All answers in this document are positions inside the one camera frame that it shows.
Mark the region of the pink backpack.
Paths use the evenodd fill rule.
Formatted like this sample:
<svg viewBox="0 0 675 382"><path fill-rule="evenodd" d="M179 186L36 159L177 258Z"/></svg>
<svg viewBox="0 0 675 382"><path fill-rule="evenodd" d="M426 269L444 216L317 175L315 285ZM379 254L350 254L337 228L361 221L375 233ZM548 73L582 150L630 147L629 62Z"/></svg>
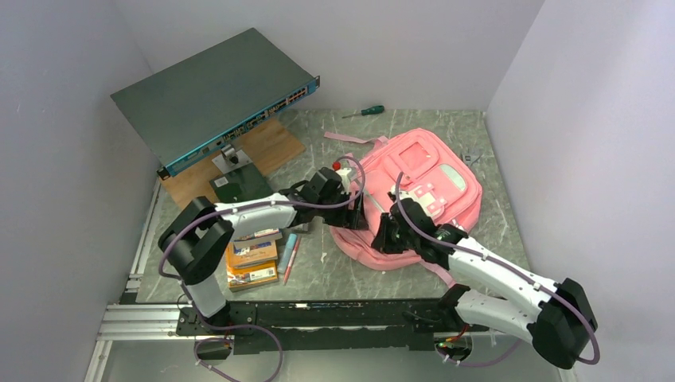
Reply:
<svg viewBox="0 0 675 382"><path fill-rule="evenodd" d="M373 148L360 159L365 171L366 231L331 228L336 245L351 259L376 271L393 271L418 263L438 275L447 286L455 281L439 265L413 251L384 254L372 248L382 213L393 202L388 196L398 174L400 188L418 201L435 224L453 224L470 231L478 222L482 186L471 169L435 133L416 128L393 138L372 140Z"/></svg>

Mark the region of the light blue marker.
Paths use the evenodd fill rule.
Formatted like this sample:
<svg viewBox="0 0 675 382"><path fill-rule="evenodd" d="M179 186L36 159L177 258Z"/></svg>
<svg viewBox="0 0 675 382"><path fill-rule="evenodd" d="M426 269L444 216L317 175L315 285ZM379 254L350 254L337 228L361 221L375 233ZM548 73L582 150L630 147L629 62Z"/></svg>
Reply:
<svg viewBox="0 0 675 382"><path fill-rule="evenodd" d="M287 266L290 262L291 255L293 254L296 244L298 243L299 236L296 233L291 233L286 240L286 243L283 246L283 250L279 257L277 264L277 272L279 274L284 274L286 272Z"/></svg>

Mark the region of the red pen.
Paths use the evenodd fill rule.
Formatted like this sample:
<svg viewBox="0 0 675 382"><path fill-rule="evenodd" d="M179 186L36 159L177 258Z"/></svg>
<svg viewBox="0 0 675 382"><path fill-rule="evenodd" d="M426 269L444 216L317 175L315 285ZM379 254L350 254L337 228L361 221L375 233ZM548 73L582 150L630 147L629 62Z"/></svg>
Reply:
<svg viewBox="0 0 675 382"><path fill-rule="evenodd" d="M301 242L302 242L302 237L299 236L295 241L294 248L291 252L291 257L289 258L289 261L288 261L288 264L287 264L287 267L286 267L286 271L284 273L284 277L283 277L283 285L284 286L287 285L288 279L290 278L292 267L294 265L295 258L297 257L298 250L299 250Z"/></svg>

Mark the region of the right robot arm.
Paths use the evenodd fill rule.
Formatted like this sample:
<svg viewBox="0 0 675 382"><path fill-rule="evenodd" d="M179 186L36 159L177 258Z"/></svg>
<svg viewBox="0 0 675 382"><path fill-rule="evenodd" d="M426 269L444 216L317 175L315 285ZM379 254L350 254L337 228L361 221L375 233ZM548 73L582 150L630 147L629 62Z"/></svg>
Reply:
<svg viewBox="0 0 675 382"><path fill-rule="evenodd" d="M453 286L438 311L443 327L457 330L469 324L496 329L529 343L557 368L599 363L598 323L580 283L570 278L557 282L527 271L463 229L435 224L412 198L389 197L393 204L380 217L373 241L376 250L413 251L427 263L497 292L497 297L490 297L469 286Z"/></svg>

